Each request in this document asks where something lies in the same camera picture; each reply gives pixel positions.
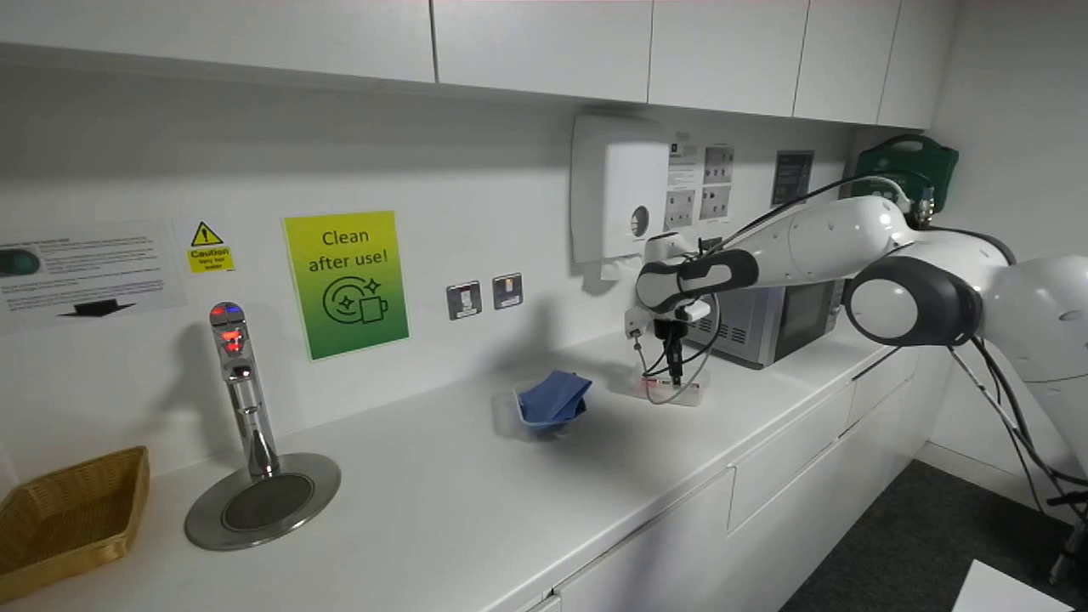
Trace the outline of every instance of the blue sponge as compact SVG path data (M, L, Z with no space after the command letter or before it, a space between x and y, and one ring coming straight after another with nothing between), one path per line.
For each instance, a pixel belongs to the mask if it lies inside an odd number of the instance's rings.
M593 382L571 372L550 372L541 385L516 396L521 423L527 430L562 430L585 413L585 390Z

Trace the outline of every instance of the lower cabinet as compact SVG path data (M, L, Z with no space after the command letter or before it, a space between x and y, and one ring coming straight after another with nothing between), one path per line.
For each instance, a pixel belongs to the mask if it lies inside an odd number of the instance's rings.
M945 385L949 358L900 351L823 390L530 612L781 610L926 445Z

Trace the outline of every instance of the white countertop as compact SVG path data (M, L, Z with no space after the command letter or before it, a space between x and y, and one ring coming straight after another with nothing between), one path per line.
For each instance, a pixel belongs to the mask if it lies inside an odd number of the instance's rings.
M628 387L627 342L580 345L284 438L282 452L331 455L342 483L310 526L265 547L219 555L182 537L189 503L227 467L162 477L120 566L7 610L521 610L881 355L840 331L768 372L712 360L704 403L678 410ZM550 367L596 382L589 413L527 438L514 390Z

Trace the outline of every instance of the metal drip tray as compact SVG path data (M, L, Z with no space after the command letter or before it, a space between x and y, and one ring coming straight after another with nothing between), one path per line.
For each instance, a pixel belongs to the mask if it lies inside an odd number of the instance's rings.
M282 455L270 480L237 469L195 503L182 533L211 551L254 547L310 524L337 488L337 464L310 452Z

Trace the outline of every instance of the green sign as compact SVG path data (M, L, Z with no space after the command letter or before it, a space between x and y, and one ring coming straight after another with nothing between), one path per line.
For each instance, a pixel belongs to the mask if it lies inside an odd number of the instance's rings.
M316 360L409 338L392 210L290 217L284 241Z

